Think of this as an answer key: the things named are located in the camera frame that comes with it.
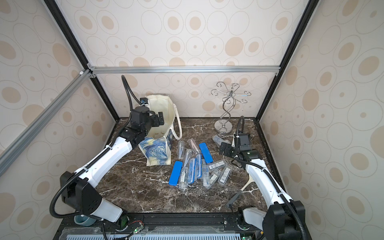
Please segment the chrome jewelry stand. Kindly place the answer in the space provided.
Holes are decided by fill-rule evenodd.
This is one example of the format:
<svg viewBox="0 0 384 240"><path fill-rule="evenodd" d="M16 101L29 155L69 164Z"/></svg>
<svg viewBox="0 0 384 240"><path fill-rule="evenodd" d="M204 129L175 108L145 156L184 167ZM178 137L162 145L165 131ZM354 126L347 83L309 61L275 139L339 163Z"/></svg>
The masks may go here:
<svg viewBox="0 0 384 240"><path fill-rule="evenodd" d="M238 83L233 83L230 87L228 87L225 82L219 81L216 86L216 89L211 90L211 94L215 97L218 97L220 94L223 95L221 106L224 113L215 122L214 128L218 135L222 137L231 133L233 129L233 125L230 122L231 111L235 108L238 102L246 104L248 102L246 98L252 94L249 91L237 94L236 91L240 88Z"/></svg>

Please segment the Starry Night canvas tote bag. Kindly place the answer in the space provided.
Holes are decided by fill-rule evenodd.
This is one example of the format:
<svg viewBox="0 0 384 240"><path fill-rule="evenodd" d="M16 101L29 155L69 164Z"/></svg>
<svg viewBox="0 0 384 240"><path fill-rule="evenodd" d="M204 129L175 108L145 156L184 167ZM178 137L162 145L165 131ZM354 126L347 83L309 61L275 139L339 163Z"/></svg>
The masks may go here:
<svg viewBox="0 0 384 240"><path fill-rule="evenodd" d="M170 165L172 140L180 140L183 132L176 104L166 95L149 95L150 110L162 112L164 125L153 127L139 144L139 148L147 159L147 166Z"/></svg>

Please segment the clear case pink compass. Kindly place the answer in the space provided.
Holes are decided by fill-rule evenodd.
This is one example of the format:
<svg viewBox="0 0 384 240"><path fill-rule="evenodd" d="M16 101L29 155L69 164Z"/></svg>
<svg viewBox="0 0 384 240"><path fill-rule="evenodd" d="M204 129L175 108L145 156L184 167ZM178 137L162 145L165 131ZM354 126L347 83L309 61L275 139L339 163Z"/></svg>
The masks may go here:
<svg viewBox="0 0 384 240"><path fill-rule="evenodd" d="M190 145L190 147L191 147L191 149L195 155L198 155L201 153L200 148L194 139L189 139L188 144Z"/></svg>

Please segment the aluminium frame rail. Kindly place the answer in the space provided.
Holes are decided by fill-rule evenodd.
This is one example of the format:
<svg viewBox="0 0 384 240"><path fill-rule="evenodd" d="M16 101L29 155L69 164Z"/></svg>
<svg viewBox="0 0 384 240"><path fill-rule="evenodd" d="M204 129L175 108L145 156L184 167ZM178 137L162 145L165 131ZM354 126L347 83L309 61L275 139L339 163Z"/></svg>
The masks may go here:
<svg viewBox="0 0 384 240"><path fill-rule="evenodd" d="M92 67L94 74L278 73L279 66Z"/></svg>
<svg viewBox="0 0 384 240"><path fill-rule="evenodd" d="M3 175L40 131L57 114L74 92L90 78L90 70L82 70L79 75L45 108L41 114L10 144L1 155L1 175Z"/></svg>

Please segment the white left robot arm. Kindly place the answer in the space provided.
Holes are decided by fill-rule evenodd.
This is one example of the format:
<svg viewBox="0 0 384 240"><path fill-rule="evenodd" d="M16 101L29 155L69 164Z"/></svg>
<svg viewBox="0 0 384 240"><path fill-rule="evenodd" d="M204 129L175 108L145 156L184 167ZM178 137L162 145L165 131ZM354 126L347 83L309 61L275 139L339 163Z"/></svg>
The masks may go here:
<svg viewBox="0 0 384 240"><path fill-rule="evenodd" d="M164 123L162 112L155 113L146 106L133 109L129 121L96 157L74 173L66 171L61 175L61 188L50 204L51 215L58 219L84 215L124 228L129 221L127 212L103 198L96 187L122 157L145 139L152 128Z"/></svg>

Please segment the clear case blue compass rear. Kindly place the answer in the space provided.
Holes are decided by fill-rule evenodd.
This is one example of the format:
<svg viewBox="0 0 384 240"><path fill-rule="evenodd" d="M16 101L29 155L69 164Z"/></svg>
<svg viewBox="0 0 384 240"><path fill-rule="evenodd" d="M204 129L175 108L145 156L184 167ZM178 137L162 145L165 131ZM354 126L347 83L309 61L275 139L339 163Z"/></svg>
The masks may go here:
<svg viewBox="0 0 384 240"><path fill-rule="evenodd" d="M198 180L202 177L202 165L203 165L202 160L203 160L202 155L197 154L196 160L195 160L195 180Z"/></svg>

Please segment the black corner frame post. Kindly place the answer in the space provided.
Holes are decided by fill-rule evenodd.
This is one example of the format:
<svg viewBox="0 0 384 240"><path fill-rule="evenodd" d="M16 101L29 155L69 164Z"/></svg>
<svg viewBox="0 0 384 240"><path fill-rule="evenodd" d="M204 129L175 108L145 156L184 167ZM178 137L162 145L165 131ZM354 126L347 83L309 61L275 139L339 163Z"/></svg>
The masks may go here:
<svg viewBox="0 0 384 240"><path fill-rule="evenodd" d="M286 68L288 67L288 64L291 61L291 58L311 20L311 17L313 16L318 4L319 0L310 0L308 1L308 4L303 12L302 17L300 18L300 21L298 23L298 26L293 34L293 37L291 41L288 44L287 50L282 58L282 62L280 64L280 70L277 73L277 75L273 78L273 81L267 91L267 94L262 102L262 105L260 107L260 110L256 116L256 121L259 123L270 103L270 100L272 99L272 96L283 77L284 72L286 71Z"/></svg>
<svg viewBox="0 0 384 240"><path fill-rule="evenodd" d="M47 6L49 12L51 13L53 19L59 26L59 29L63 33L64 37L66 38L67 42L69 43L72 51L74 52L75 56L79 60L81 66L85 70L89 70L92 73L92 76L90 77L91 82L93 83L94 87L96 88L98 94L100 95L101 99L103 100L104 104L106 105L108 111L112 115L115 122L118 122L120 120L120 117L115 110L114 106L112 105L111 100L107 96L106 91L104 90L101 82L99 81L98 77L93 74L93 71L91 70L91 67L89 65L88 58L86 57L83 48L81 47L80 43L76 39L73 31L71 30L71 27L69 26L67 20L65 19L62 11L59 9L59 5L56 1L51 0L44 0L44 4Z"/></svg>

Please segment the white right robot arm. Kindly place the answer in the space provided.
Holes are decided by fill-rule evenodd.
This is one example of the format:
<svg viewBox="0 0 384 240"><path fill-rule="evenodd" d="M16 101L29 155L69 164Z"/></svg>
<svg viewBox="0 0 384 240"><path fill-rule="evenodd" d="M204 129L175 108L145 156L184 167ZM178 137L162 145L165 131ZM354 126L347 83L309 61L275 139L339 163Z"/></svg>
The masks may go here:
<svg viewBox="0 0 384 240"><path fill-rule="evenodd" d="M268 207L266 212L255 207L240 210L242 222L247 227L253 226L263 232L260 240L311 239L304 205L283 190L259 152L251 149L250 135L235 133L232 144L221 144L220 154L239 162L262 193Z"/></svg>

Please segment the clear case blue compass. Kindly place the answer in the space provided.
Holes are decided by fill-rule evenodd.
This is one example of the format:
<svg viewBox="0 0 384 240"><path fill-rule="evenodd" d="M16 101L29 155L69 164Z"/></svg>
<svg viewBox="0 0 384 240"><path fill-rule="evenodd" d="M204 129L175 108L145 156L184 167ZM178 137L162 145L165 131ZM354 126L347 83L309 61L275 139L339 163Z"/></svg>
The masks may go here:
<svg viewBox="0 0 384 240"><path fill-rule="evenodd" d="M195 182L195 164L196 164L196 158L191 158L189 160L189 172L188 172L188 185L191 185Z"/></svg>
<svg viewBox="0 0 384 240"><path fill-rule="evenodd" d="M197 154L196 160L195 160L195 180L198 180L202 177L202 165L203 165L202 160L203 160L202 155Z"/></svg>

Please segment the clear case white label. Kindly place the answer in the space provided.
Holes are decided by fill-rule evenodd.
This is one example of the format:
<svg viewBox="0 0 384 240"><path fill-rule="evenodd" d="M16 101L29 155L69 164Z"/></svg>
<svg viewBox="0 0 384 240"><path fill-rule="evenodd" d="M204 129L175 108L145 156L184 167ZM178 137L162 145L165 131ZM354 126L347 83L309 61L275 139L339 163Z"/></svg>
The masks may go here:
<svg viewBox="0 0 384 240"><path fill-rule="evenodd" d="M227 183L228 178L229 178L231 172L232 172L232 166L231 165L226 165L223 168L223 170L221 172L221 175L220 175L220 177L218 179L218 184L224 186Z"/></svg>

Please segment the black corner frame post right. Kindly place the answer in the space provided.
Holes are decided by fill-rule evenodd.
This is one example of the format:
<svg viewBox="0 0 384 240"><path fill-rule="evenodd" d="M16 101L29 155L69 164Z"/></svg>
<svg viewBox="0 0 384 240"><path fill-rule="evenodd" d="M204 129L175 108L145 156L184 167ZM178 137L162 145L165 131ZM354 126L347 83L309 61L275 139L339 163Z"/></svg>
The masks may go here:
<svg viewBox="0 0 384 240"><path fill-rule="evenodd" d="M286 71L286 68L288 67L288 64L291 61L291 58L311 20L311 17L313 16L318 4L319 0L310 0L308 1L308 4L303 12L302 17L300 18L300 21L298 23L298 26L293 34L293 37L291 41L288 44L287 50L282 58L282 62L280 64L280 70L277 73L277 75L273 78L273 81L267 91L267 94L262 102L262 105L260 107L260 110L256 116L256 121L259 123L270 103L270 100L272 99L272 96L283 77L284 72Z"/></svg>

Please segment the aluminium frame rail back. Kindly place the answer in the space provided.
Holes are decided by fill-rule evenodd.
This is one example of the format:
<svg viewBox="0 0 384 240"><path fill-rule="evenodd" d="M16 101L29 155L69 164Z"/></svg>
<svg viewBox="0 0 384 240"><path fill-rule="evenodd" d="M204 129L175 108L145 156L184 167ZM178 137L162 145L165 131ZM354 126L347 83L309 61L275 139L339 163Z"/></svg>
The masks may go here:
<svg viewBox="0 0 384 240"><path fill-rule="evenodd" d="M92 67L94 74L278 73L279 66Z"/></svg>

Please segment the clear case with barcode label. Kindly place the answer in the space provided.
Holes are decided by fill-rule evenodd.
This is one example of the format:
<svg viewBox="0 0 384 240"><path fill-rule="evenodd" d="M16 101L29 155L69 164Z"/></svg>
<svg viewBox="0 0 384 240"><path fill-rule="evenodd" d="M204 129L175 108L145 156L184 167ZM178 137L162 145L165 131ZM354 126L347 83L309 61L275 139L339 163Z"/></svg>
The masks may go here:
<svg viewBox="0 0 384 240"><path fill-rule="evenodd" d="M208 168L210 171L214 171L214 170L225 167L227 164L228 162L226 160L220 160L220 161L208 164Z"/></svg>

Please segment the aluminium frame rail left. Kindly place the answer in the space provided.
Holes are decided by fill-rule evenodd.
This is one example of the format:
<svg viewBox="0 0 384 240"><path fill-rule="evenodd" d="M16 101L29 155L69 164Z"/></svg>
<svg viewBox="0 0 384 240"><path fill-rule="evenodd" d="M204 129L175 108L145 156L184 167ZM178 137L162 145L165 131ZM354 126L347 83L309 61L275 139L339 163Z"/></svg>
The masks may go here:
<svg viewBox="0 0 384 240"><path fill-rule="evenodd" d="M1 175L3 175L40 131L57 114L74 92L90 78L90 70L82 70L79 75L45 108L41 114L10 144L1 155Z"/></svg>

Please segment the clear case blue compass front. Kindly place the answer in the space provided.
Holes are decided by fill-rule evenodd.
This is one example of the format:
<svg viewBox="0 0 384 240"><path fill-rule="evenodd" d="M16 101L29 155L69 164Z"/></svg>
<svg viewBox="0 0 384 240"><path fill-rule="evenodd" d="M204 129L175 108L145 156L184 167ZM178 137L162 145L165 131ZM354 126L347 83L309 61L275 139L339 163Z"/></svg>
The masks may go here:
<svg viewBox="0 0 384 240"><path fill-rule="evenodd" d="M189 160L189 172L188 172L188 185L191 185L195 182L195 164L196 164L196 158L191 158Z"/></svg>

